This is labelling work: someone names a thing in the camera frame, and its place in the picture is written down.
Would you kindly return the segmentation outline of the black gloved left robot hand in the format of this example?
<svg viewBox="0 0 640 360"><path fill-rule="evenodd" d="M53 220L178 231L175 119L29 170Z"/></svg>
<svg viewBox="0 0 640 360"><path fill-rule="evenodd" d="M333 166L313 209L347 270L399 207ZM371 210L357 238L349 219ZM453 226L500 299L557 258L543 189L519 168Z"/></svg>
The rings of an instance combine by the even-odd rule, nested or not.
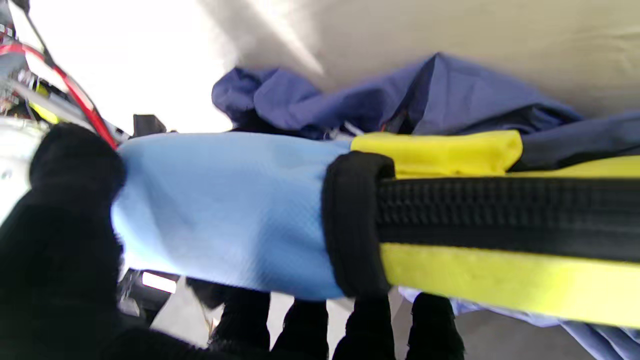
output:
<svg viewBox="0 0 640 360"><path fill-rule="evenodd" d="M320 259L331 262L346 296L384 281L377 245L469 246L472 230L486 230L488 178L394 179L396 165L379 153L346 151L337 142L251 132L157 135L132 140L116 153L100 137L76 125L55 126L30 164L31 189L1 227L1 269L13 278L1 287L1 355L5 359L66 360L302 360L325 335L307 309L288 313L284 344L259 351L249 341L218 330L212 350L198 349L166 333L128 328L115 305L122 253L111 221L121 187L142 180L167 182L172 199L194 204L217 191L249 200L233 209L231 227L253 226L251 239L275 250L292 240L306 189L318 214Z"/></svg>

